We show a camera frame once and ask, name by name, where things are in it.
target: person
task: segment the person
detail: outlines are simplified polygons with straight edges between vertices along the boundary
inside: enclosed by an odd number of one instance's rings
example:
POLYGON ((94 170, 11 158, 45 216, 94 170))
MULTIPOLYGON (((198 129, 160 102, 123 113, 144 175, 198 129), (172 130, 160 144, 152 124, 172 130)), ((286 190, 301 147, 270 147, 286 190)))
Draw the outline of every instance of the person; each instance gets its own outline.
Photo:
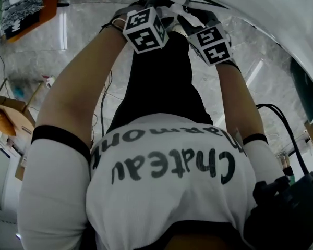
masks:
POLYGON ((164 48, 134 53, 125 98, 90 152, 96 104, 127 43, 124 24, 104 27, 42 105, 19 200, 24 249, 250 247, 244 225, 255 184, 283 172, 235 65, 216 65, 226 132, 191 83, 186 37, 169 32, 164 48))

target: white wall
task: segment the white wall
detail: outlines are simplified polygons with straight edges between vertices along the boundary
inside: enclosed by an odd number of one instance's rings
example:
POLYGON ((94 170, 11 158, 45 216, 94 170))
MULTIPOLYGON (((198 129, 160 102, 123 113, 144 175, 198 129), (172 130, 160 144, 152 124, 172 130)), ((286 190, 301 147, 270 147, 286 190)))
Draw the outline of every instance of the white wall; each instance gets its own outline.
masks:
MULTIPOLYGON (((313 144, 311 141, 307 144, 309 145, 309 150, 306 153, 302 154, 302 157, 304 159, 307 169, 311 172, 313 171, 313 144)), ((296 154, 293 154, 290 157, 290 165, 292 167, 296 181, 299 180, 304 174, 299 165, 296 154)))

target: fiducial marker cube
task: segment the fiducial marker cube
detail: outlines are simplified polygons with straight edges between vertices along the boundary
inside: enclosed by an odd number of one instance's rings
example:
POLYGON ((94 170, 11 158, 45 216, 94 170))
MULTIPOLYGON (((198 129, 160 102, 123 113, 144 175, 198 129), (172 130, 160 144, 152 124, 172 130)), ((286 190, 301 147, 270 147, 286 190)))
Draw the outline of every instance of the fiducial marker cube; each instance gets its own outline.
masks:
POLYGON ((188 42, 208 66, 232 58, 230 44, 221 23, 189 36, 188 42))
POLYGON ((153 7, 129 12, 123 35, 138 54, 163 48, 169 39, 153 7))

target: black strap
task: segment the black strap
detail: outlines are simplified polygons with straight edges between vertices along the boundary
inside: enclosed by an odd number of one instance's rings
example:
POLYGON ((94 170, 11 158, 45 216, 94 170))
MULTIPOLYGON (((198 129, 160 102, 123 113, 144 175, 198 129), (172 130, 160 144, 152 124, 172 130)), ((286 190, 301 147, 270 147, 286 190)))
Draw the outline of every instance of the black strap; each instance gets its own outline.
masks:
POLYGON ((240 70, 240 69, 239 69, 239 67, 236 65, 236 63, 234 63, 234 62, 233 62, 233 61, 231 61, 231 60, 226 60, 226 61, 220 62, 219 64, 227 64, 227 65, 231 65, 231 66, 233 66, 233 67, 237 68, 237 69, 238 69, 238 71, 240 71, 240 73, 241 73, 241 70, 240 70))
POLYGON ((48 139, 65 144, 82 154, 88 164, 90 163, 91 155, 87 145, 80 138, 62 128, 50 125, 38 126, 32 134, 31 144, 38 139, 48 139))
POLYGON ((262 140, 262 141, 265 141, 266 143, 268 143, 267 137, 264 134, 262 134, 262 133, 255 133, 255 134, 252 134, 252 135, 244 138, 243 139, 243 143, 244 143, 244 145, 246 145, 249 142, 252 142, 252 141, 255 141, 255 140, 262 140))
POLYGON ((283 169, 283 172, 284 172, 284 175, 286 175, 286 176, 293 176, 294 175, 291 167, 287 167, 287 168, 283 169))
POLYGON ((123 34, 123 30, 121 28, 117 27, 116 25, 113 25, 111 22, 101 26, 102 29, 100 30, 100 32, 103 31, 107 27, 114 27, 116 30, 120 31, 121 34, 123 34))

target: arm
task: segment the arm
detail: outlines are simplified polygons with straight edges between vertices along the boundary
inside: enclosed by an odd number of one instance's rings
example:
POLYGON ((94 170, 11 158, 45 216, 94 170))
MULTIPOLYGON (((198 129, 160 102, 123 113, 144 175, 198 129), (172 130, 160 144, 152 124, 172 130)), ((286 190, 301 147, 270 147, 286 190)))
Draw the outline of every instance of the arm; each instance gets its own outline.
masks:
POLYGON ((235 135, 238 130, 243 139, 256 133, 264 134, 260 113, 241 73, 227 64, 217 64, 216 68, 223 97, 227 131, 235 135))
MULTIPOLYGON (((117 26, 124 26, 122 21, 117 26)), ((99 33, 63 70, 51 87, 36 126, 51 125, 79 137, 88 147, 95 106, 106 78, 126 44, 108 27, 99 33)))

